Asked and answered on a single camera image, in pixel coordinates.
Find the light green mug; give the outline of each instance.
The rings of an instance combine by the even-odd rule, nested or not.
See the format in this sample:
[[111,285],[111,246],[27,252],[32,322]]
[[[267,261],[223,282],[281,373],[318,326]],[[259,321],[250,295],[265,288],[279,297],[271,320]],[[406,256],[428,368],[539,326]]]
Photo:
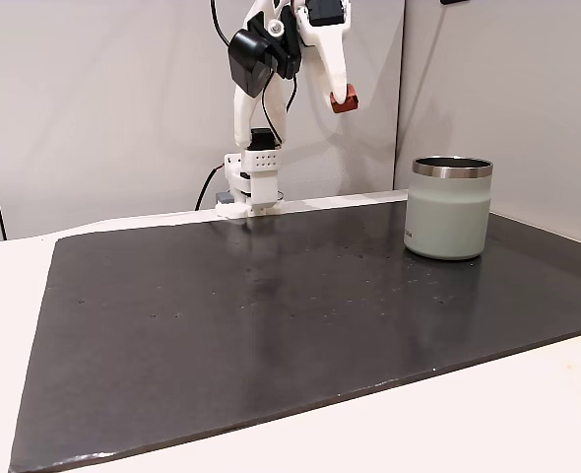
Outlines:
[[436,259],[463,260],[485,248],[493,164],[460,157],[419,158],[409,188],[405,245]]

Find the dark gray mat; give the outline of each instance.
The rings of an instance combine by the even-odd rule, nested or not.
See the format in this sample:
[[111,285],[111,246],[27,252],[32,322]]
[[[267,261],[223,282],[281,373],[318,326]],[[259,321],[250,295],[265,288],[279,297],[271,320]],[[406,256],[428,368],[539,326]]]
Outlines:
[[483,258],[431,261],[404,249],[405,209],[59,241],[11,471],[201,439],[581,333],[581,244],[492,216]]

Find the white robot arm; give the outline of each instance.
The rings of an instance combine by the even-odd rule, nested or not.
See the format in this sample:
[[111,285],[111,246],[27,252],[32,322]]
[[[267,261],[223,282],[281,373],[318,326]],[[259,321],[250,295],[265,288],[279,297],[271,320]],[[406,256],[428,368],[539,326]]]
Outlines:
[[[215,25],[215,1],[212,0]],[[316,47],[322,77],[312,77],[323,89],[335,113],[357,108],[348,84],[343,37],[350,30],[349,0],[256,0],[240,30],[228,43],[234,96],[234,139],[241,153],[225,157],[229,193],[219,195],[217,210],[225,217],[276,213],[278,171],[287,138],[287,105],[283,80],[296,80],[303,47]],[[258,103],[269,128],[252,129]]]

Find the white table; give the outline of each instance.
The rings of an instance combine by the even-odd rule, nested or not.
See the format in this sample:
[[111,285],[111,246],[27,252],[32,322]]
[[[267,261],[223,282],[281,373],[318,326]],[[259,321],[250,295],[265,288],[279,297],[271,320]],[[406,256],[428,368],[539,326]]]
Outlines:
[[[406,199],[287,204],[286,212]],[[0,473],[7,471],[54,243],[70,235],[219,220],[215,211],[101,222],[0,242]],[[581,337],[87,473],[581,471]]]

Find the stainless steel rim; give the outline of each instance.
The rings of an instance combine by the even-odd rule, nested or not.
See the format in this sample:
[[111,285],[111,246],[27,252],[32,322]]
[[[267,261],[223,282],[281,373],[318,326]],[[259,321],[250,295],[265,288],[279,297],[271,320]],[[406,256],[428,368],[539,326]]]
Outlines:
[[413,163],[415,174],[440,179],[477,179],[489,177],[494,165],[489,161],[462,158],[460,156],[432,156],[418,158]]

